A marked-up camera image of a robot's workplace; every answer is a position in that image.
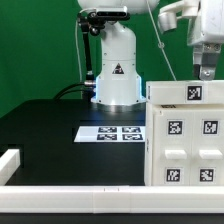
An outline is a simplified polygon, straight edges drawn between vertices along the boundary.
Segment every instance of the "green wall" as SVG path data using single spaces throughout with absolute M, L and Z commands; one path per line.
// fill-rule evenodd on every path
M 174 1 L 161 0 L 160 6 Z M 75 0 L 0 0 L 0 117 L 30 99 L 51 99 L 78 82 L 74 33 Z M 158 9 L 154 11 L 157 18 Z M 148 15 L 132 16 L 125 24 L 137 36 L 137 71 L 143 80 L 172 80 Z M 192 79 L 192 49 L 186 46 L 187 21 L 162 36 L 178 80 Z M 79 33 L 81 52 L 83 45 Z M 101 70 L 100 39 L 91 38 L 95 74 Z M 223 77 L 220 59 L 216 78 Z M 79 98 L 79 94 L 67 98 Z

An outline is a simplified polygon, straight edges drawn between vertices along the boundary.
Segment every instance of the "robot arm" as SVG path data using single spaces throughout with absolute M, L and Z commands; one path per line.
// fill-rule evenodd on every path
M 87 46 L 86 59 L 90 58 L 88 33 L 101 37 L 102 70 L 95 80 L 95 96 L 91 99 L 94 107 L 119 112 L 144 107 L 141 77 L 136 71 L 136 36 L 119 21 L 128 20 L 130 14 L 147 12 L 148 5 L 153 10 L 159 0 L 78 0 L 78 2 L 88 14 L 87 17 L 81 13 L 78 15 L 78 23 Z M 88 78 L 88 74 L 92 77 L 92 69 L 89 66 L 91 63 L 87 64 Z
M 201 80 L 213 80 L 224 43 L 224 0 L 184 0 L 160 10 L 162 33 L 177 28 L 177 21 L 189 19 L 188 46 L 193 46 L 194 75 Z

